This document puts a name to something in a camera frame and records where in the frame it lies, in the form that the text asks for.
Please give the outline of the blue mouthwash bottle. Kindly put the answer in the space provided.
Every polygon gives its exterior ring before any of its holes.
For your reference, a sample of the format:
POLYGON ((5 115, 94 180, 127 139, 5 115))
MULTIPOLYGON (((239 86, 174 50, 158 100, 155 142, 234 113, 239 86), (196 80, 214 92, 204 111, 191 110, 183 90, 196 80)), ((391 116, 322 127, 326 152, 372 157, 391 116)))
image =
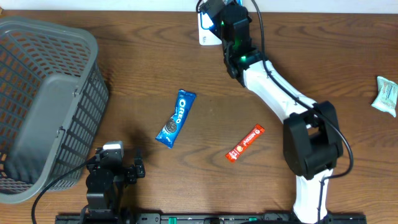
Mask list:
POLYGON ((229 28, 233 24, 244 20, 247 16, 246 8, 241 1, 208 0, 200 7, 201 13, 207 14, 213 22, 211 32, 219 32, 222 28, 229 28))

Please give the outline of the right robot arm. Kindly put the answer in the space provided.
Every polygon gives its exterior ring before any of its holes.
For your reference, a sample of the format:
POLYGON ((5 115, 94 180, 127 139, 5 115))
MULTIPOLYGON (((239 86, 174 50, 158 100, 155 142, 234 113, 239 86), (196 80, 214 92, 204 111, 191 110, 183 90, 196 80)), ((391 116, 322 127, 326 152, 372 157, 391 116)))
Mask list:
POLYGON ((196 11, 211 21, 206 30, 222 42, 230 77, 259 96, 283 124, 283 155, 296 176, 295 216, 302 223, 325 223, 328 181, 343 154, 334 106, 306 97, 279 75, 264 49, 252 44, 252 19, 237 1, 198 1, 196 11))

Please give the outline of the white wet wipes pack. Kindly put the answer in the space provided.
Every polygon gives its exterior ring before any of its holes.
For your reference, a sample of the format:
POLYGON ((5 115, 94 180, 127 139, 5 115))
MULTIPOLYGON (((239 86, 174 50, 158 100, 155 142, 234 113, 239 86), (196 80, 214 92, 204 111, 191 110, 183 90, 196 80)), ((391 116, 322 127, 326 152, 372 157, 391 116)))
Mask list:
POLYGON ((371 106, 379 111, 389 113, 395 118, 397 106, 397 84, 382 76, 377 76, 377 90, 377 97, 371 106))

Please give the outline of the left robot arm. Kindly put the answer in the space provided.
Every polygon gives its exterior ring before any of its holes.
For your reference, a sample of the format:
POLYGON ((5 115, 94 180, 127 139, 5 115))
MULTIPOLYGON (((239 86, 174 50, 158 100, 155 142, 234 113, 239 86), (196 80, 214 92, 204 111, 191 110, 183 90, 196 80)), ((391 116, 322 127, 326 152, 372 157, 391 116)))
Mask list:
POLYGON ((134 163, 123 165, 121 149, 97 148, 93 160, 86 168, 88 205, 83 207, 79 223, 135 223, 130 209, 121 207, 123 192, 128 185, 146 175, 141 153, 138 152, 134 163))

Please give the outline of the blue Oreo cookie pack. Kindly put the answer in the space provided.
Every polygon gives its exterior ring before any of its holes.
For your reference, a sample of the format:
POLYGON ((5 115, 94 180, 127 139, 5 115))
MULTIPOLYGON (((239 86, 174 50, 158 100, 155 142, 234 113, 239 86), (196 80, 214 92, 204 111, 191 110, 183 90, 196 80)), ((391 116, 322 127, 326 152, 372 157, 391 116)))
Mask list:
POLYGON ((196 97, 195 93, 183 89, 178 91, 174 114, 167 120, 155 138, 157 141, 165 144, 169 149, 173 148, 175 140, 183 128, 196 97))

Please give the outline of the red Nescafe stick packet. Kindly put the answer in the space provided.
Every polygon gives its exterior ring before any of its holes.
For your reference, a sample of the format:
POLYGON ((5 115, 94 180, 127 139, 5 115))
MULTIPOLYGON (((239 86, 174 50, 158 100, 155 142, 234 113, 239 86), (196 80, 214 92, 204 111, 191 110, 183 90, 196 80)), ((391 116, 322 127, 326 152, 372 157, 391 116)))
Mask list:
POLYGON ((245 152, 245 150, 260 136, 264 133, 265 129, 256 124, 254 128, 239 142, 237 145, 230 150, 225 157, 230 162, 234 163, 236 160, 245 152))

